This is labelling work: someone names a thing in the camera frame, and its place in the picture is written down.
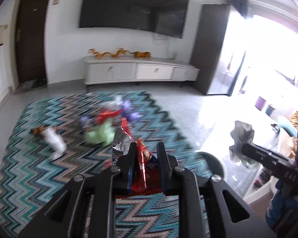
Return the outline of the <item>red snack bag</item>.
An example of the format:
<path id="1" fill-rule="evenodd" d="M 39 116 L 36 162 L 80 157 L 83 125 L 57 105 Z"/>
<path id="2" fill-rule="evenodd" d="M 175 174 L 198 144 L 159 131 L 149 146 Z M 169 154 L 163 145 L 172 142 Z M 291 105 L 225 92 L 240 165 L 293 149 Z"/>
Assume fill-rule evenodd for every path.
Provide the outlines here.
<path id="1" fill-rule="evenodd" d="M 126 188 L 124 175 L 125 161 L 130 144 L 137 144 L 137 155 L 133 170 L 133 182 L 130 189 Z M 108 167 L 119 167 L 121 174 L 114 179 L 114 191 L 118 199 L 133 196 L 148 196 L 161 193 L 161 180 L 157 158 L 146 148 L 142 138 L 134 139 L 129 123 L 122 118 L 112 143 L 112 159 Z"/>

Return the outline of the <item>silver wrapper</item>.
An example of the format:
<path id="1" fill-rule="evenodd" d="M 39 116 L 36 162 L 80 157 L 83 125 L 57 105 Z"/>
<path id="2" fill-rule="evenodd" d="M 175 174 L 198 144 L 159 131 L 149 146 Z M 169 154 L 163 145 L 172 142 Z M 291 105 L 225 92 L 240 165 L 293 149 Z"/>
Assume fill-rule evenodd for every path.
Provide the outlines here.
<path id="1" fill-rule="evenodd" d="M 258 165 L 255 160 L 242 154 L 242 146 L 253 143 L 255 135 L 253 127 L 248 123 L 237 120 L 235 121 L 235 127 L 230 132 L 230 135 L 234 140 L 234 144 L 229 147 L 230 160 L 234 163 L 241 162 L 248 169 L 252 169 Z"/>

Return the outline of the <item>green paper trash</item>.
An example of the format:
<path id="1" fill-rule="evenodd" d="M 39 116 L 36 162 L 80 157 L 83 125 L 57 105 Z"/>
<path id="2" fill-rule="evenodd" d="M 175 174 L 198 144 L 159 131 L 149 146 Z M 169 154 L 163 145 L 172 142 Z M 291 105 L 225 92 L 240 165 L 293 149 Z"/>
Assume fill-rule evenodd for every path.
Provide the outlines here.
<path id="1" fill-rule="evenodd" d="M 110 125 L 103 123 L 98 126 L 93 131 L 88 131 L 84 133 L 84 140 L 87 144 L 90 145 L 99 145 L 104 146 L 109 145 L 113 142 L 116 129 Z"/>

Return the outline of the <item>white round trash bin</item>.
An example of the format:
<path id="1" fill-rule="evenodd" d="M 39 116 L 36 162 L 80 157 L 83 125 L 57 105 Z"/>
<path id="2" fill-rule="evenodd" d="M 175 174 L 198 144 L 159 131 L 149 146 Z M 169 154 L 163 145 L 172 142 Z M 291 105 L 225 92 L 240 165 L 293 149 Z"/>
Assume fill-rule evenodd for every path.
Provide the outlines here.
<path id="1" fill-rule="evenodd" d="M 219 175 L 225 179 L 225 167 L 222 162 L 215 156 L 206 152 L 196 152 L 198 158 L 204 158 L 212 174 Z"/>

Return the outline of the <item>teal sofa chair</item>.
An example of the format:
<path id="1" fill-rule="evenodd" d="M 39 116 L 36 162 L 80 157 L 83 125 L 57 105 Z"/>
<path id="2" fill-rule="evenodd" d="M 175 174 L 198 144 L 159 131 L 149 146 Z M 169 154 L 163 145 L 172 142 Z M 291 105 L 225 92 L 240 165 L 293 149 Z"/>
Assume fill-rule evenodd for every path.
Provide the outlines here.
<path id="1" fill-rule="evenodd" d="M 287 134 L 291 137 L 297 137 L 298 130 L 292 125 L 292 123 L 279 123 L 278 126 L 283 128 Z"/>

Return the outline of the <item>teal small bucket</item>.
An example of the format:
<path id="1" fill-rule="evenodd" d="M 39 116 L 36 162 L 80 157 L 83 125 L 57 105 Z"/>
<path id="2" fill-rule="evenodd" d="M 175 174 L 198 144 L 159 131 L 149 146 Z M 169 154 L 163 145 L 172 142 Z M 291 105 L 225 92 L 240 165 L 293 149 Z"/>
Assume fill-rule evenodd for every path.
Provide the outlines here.
<path id="1" fill-rule="evenodd" d="M 273 115 L 274 112 L 275 112 L 275 107 L 272 104 L 269 104 L 265 111 L 266 115 L 270 117 Z"/>

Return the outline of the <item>purple stool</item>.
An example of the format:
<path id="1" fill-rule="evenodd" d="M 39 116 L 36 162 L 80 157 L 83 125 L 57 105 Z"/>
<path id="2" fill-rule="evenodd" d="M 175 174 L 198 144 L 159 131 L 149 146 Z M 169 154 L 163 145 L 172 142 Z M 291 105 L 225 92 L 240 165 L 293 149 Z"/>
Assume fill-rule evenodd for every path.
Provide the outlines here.
<path id="1" fill-rule="evenodd" d="M 263 97 L 259 96 L 257 98 L 257 101 L 255 102 L 255 107 L 256 107 L 256 109 L 261 111 L 261 110 L 263 110 L 265 104 L 266 104 L 266 100 Z"/>

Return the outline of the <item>teal zigzag blanket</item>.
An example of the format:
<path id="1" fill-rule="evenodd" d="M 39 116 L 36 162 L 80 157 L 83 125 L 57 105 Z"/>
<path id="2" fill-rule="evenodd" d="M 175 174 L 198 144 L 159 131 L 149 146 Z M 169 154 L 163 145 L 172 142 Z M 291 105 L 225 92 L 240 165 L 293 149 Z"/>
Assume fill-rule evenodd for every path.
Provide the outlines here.
<path id="1" fill-rule="evenodd" d="M 132 135 L 143 139 L 155 152 L 163 142 L 168 154 L 196 175 L 212 173 L 206 160 L 197 154 L 164 111 L 146 91 L 126 91 L 121 97 L 130 101 L 141 119 L 132 125 Z M 16 237 L 53 195 L 76 174 L 100 173 L 111 158 L 111 147 L 85 144 L 79 120 L 98 115 L 101 106 L 113 100 L 113 92 L 83 93 L 43 99 L 29 104 L 22 112 L 2 158 L 0 167 L 0 224 L 9 237 Z M 58 128 L 67 151 L 56 161 L 52 150 L 30 134 L 33 127 Z M 117 200 L 118 237 L 177 237 L 178 199 L 161 193 Z"/>

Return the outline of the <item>white tv cabinet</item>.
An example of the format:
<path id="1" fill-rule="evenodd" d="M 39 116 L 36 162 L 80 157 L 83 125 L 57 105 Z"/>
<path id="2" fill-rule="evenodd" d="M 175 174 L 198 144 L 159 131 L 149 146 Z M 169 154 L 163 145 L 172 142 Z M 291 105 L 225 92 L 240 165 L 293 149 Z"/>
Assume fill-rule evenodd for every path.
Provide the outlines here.
<path id="1" fill-rule="evenodd" d="M 182 61 L 161 58 L 86 57 L 84 84 L 195 81 L 199 69 Z"/>

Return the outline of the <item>golden tiger figurine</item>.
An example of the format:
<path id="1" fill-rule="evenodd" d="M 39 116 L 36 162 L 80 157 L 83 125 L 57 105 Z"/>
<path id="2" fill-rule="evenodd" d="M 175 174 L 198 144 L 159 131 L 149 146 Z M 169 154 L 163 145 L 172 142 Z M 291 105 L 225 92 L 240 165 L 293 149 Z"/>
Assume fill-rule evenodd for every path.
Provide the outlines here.
<path id="1" fill-rule="evenodd" d="M 132 52 L 131 54 L 133 55 L 134 58 L 137 58 L 137 59 L 144 59 L 144 58 L 150 58 L 151 57 L 150 52 L 136 51 L 136 52 Z"/>

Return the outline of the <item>golden dragon figurine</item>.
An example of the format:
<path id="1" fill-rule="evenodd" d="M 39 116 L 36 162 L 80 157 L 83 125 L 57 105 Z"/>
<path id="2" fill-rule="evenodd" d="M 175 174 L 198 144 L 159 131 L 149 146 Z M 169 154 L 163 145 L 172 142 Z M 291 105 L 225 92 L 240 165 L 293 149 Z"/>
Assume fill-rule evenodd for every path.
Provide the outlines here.
<path id="1" fill-rule="evenodd" d="M 104 52 L 104 53 L 101 53 L 99 51 L 97 51 L 96 49 L 94 48 L 91 48 L 88 50 L 88 53 L 89 54 L 92 54 L 95 58 L 97 59 L 102 59 L 104 58 L 105 56 L 110 56 L 112 58 L 119 58 L 120 56 L 122 55 L 126 55 L 127 54 L 127 50 L 123 49 L 123 48 L 119 48 L 116 53 L 111 53 L 111 52 Z"/>

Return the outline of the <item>grey tall wardrobe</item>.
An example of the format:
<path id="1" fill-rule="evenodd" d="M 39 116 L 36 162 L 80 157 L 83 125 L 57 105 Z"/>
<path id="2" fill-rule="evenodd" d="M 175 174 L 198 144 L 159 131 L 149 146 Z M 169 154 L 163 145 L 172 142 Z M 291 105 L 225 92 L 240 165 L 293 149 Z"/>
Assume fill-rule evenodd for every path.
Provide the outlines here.
<path id="1" fill-rule="evenodd" d="M 229 12 L 227 4 L 204 4 L 201 8 L 190 64 L 200 70 L 194 87 L 204 95 L 208 93 L 215 75 Z"/>

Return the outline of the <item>dark brown entrance door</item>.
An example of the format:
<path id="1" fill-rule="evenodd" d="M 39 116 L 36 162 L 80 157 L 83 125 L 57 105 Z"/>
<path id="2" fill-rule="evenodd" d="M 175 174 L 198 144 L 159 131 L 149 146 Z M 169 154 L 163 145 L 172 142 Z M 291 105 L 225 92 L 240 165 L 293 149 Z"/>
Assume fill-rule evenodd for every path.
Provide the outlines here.
<path id="1" fill-rule="evenodd" d="M 49 0 L 20 0 L 15 27 L 15 59 L 20 84 L 44 86 L 45 19 Z"/>

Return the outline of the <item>wall mounted black television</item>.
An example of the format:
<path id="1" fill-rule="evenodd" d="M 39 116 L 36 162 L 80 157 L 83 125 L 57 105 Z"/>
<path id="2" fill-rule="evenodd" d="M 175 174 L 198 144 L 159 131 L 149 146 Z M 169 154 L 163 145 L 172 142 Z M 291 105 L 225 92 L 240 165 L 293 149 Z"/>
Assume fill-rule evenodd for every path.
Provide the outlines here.
<path id="1" fill-rule="evenodd" d="M 82 0 L 80 28 L 113 27 L 181 39 L 189 0 Z"/>

